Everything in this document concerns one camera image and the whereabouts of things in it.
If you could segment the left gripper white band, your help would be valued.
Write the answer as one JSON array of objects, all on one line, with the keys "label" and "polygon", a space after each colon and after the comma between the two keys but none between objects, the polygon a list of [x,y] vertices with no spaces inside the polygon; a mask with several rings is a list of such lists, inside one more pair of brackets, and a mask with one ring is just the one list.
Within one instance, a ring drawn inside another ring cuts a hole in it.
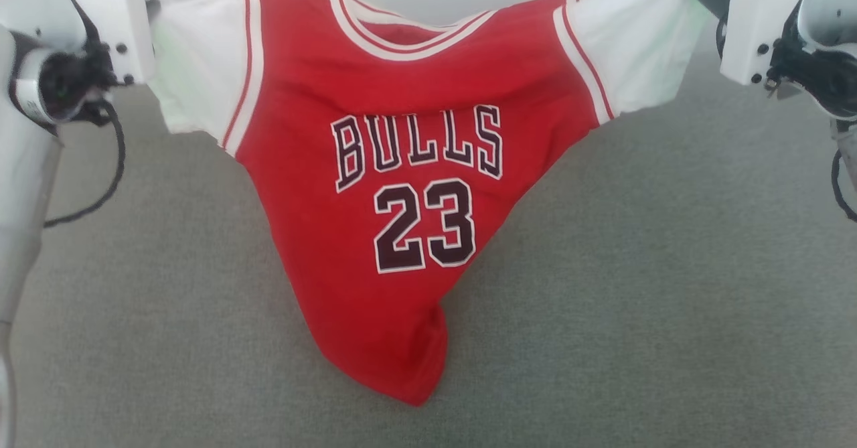
[{"label": "left gripper white band", "polygon": [[155,70],[152,29],[159,0],[74,0],[110,46],[110,60],[120,84],[147,84]]}]

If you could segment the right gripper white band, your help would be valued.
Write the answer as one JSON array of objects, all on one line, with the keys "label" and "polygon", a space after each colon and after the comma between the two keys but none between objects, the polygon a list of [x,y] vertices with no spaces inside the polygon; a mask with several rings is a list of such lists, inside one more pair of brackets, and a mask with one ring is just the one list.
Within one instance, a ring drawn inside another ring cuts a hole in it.
[{"label": "right gripper white band", "polygon": [[822,0],[698,0],[726,21],[720,73],[737,84],[761,80],[822,84]]}]

